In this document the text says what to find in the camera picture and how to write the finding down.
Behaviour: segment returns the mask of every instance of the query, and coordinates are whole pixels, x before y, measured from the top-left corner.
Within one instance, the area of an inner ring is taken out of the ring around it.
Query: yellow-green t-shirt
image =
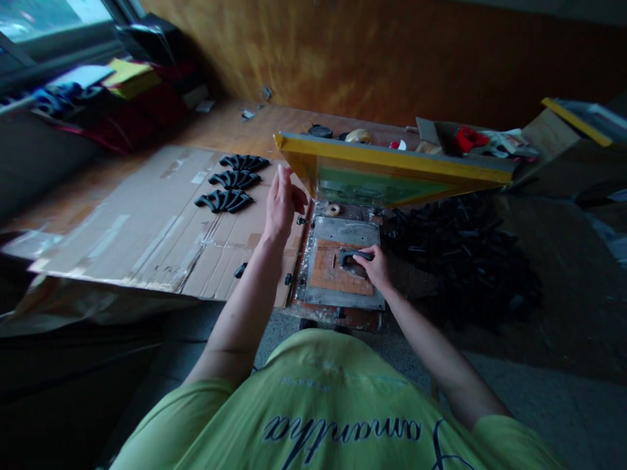
[[[239,388],[182,386],[152,409],[115,469],[554,469],[563,463],[516,420],[472,432],[362,341],[304,330]]]

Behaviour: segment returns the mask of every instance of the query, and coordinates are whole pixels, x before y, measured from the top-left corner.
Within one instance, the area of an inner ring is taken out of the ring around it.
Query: hand
[[[353,256],[355,262],[366,268],[370,282],[383,294],[383,291],[394,289],[390,280],[390,273],[387,269],[387,257],[383,254],[383,250],[379,245],[373,245],[363,248],[359,251],[374,255],[372,261],[366,260],[364,257]]]
[[[294,222],[294,213],[305,215],[308,198],[302,189],[290,180],[291,168],[279,165],[272,180],[266,201],[266,227],[263,234],[285,245]]]

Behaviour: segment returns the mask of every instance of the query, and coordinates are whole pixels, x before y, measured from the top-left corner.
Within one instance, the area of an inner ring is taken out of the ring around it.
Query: pile of black rubber parts
[[[255,155],[228,155],[220,160],[220,165],[230,165],[232,170],[211,175],[209,183],[221,184],[224,191],[216,190],[213,193],[200,196],[195,204],[198,207],[208,206],[212,213],[236,213],[253,202],[252,197],[246,194],[246,189],[261,181],[255,171],[268,166],[270,162]]]
[[[518,239],[502,224],[489,192],[394,210],[384,231],[387,245],[420,270],[440,277],[427,298],[434,321],[457,330],[474,324],[498,334],[501,322],[526,321],[541,307],[541,285]]]

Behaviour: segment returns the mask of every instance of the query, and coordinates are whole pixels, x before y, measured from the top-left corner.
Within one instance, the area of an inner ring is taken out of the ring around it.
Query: window frame
[[[0,33],[0,94],[33,87],[82,63],[105,64],[124,49],[113,28],[139,21],[145,15],[135,0],[101,0],[112,19],[58,31],[35,39],[12,42]]]

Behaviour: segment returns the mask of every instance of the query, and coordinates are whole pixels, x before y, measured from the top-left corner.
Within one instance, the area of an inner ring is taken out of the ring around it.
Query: window
[[[137,21],[136,0],[0,0],[0,94],[122,51],[115,24]]]
[[[16,44],[112,20],[101,0],[5,0],[0,3],[0,31]]]

